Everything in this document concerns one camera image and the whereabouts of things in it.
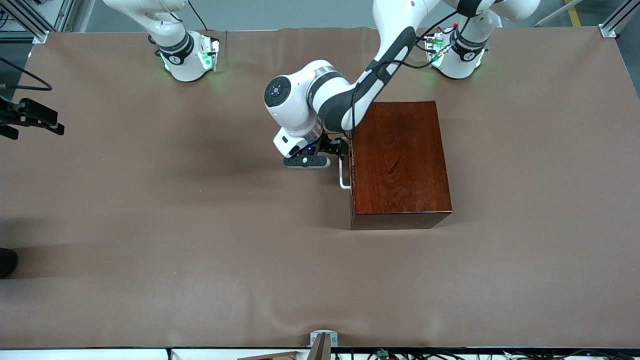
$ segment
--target brown tabletop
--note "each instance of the brown tabletop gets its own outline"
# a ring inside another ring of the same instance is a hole
[[[453,214],[348,231],[337,168],[287,170],[262,103],[325,58],[356,79],[371,29],[228,36],[178,83],[146,34],[53,33],[28,69],[67,133],[0,140],[0,346],[636,347],[640,102],[596,28],[497,29],[463,81],[402,68],[379,101],[436,100]],[[415,53],[410,61],[424,59]]]

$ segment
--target wooden box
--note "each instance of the wooden box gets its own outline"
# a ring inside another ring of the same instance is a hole
[[[351,229],[429,229],[451,212],[436,103],[375,102],[351,144]]]

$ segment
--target yellow stripe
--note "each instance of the yellow stripe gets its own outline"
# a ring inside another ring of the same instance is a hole
[[[568,4],[571,0],[564,0],[565,4]],[[580,19],[578,18],[578,12],[575,11],[575,6],[569,8],[569,18],[571,19],[571,25],[574,27],[582,26]]]

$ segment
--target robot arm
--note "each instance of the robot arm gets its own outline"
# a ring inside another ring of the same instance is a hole
[[[173,12],[188,0],[103,0],[140,24],[160,50],[164,67],[179,81],[195,81],[214,70],[218,43],[195,31],[187,31]]]
[[[418,25],[437,2],[438,0],[374,0],[373,15],[380,34],[380,50],[356,83],[350,84],[325,60],[313,61],[294,74],[278,76],[269,82],[264,102],[271,116],[282,127],[273,142],[285,157],[286,165],[288,158],[314,156],[318,151],[344,155],[341,150],[344,147],[339,143],[329,142],[323,134],[323,127],[329,131],[343,132],[352,130],[360,123],[371,103],[396,73],[399,64],[393,61],[404,61],[407,58],[415,45]],[[540,0],[446,2],[467,16],[465,22],[470,21],[465,24],[468,26],[465,36],[459,37],[462,43],[462,50],[459,52],[464,52],[468,51],[464,49],[465,44],[484,48],[497,22],[496,14],[489,10],[492,6],[496,6],[495,11],[508,19],[524,19],[538,7]],[[493,15],[478,16],[487,11],[490,12],[489,15]],[[459,64],[470,60],[456,54],[456,51],[449,51],[446,56],[451,56],[450,54],[455,54],[462,60],[456,63],[444,59],[443,63],[451,63],[456,68],[462,67],[463,71],[458,69],[458,74],[466,74],[462,77],[470,75],[475,66],[467,74],[468,64]],[[326,149],[328,144],[333,146],[329,151]],[[328,166],[327,161],[321,161],[320,164],[320,167]],[[310,165],[296,162],[293,166]]]

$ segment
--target gray floor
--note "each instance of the gray floor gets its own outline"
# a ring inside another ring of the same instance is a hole
[[[586,0],[577,7],[583,26],[593,26],[602,22],[611,14],[622,0]],[[374,28],[371,15],[372,0],[191,0],[207,25],[216,30],[267,30],[282,28],[357,28],[365,26]],[[101,0],[80,0],[79,7],[90,8],[87,12],[79,11],[73,26],[74,29],[85,29],[86,32],[132,32],[143,31],[137,23],[121,13],[112,10]],[[542,0],[536,13],[529,19],[513,24],[504,21],[505,27],[533,26],[544,16],[550,14],[564,4],[563,0]],[[446,4],[440,3],[431,12],[422,25],[427,27],[452,11]],[[186,7],[178,14],[188,29],[200,29],[202,26],[196,15]],[[636,15],[625,28],[618,45],[625,59],[629,74],[636,86],[640,88],[640,15]],[[455,18],[446,22],[452,23]],[[546,26],[571,26],[567,13],[545,24]],[[23,44],[0,44],[0,55],[10,58],[18,64],[24,64],[30,46]],[[0,83],[14,83],[20,74],[0,64]],[[10,90],[3,90],[0,95],[12,96]]]

